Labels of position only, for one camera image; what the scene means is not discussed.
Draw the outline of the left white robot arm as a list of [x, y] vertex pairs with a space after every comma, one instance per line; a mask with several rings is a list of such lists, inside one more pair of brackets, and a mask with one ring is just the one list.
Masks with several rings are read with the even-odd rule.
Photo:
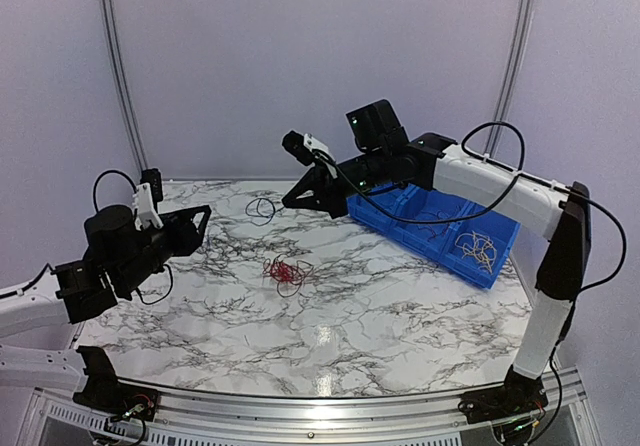
[[[204, 205], [164, 213], [149, 224], [124, 205], [102, 209], [84, 223], [87, 250], [80, 260], [46, 265], [30, 282], [2, 290], [1, 335], [83, 323], [132, 300], [150, 276], [167, 271], [170, 259], [188, 257], [202, 245], [210, 216]], [[106, 411], [119, 410], [127, 398], [99, 347], [2, 347], [1, 380], [87, 392]]]

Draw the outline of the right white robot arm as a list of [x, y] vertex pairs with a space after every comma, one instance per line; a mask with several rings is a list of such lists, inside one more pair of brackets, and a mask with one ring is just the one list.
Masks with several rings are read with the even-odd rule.
[[500, 213], [547, 240], [532, 315], [495, 394], [502, 412], [519, 412], [533, 399], [583, 286], [591, 245], [587, 189], [529, 176], [521, 165], [501, 164], [437, 133], [410, 139], [386, 99], [348, 113], [347, 120], [360, 152], [347, 161], [337, 162], [310, 134], [283, 137], [283, 148], [308, 169], [283, 197], [284, 207], [340, 218], [348, 213], [349, 197], [370, 202], [371, 189], [399, 183], [471, 201], [480, 206], [479, 216]]

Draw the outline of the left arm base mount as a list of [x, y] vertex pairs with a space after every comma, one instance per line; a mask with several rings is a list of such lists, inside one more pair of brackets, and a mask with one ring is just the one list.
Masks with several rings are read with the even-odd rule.
[[74, 392], [76, 404], [115, 415], [123, 419], [125, 414], [139, 406], [133, 416], [151, 421], [157, 409], [159, 392], [156, 389], [125, 384], [120, 381], [107, 354], [99, 347], [79, 346], [77, 352], [84, 362], [84, 386]]

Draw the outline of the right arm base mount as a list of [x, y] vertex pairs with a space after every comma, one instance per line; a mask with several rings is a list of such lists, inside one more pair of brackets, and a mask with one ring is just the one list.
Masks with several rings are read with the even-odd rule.
[[541, 382], [510, 383], [465, 392], [458, 410], [469, 424], [496, 421], [539, 411], [548, 405]]

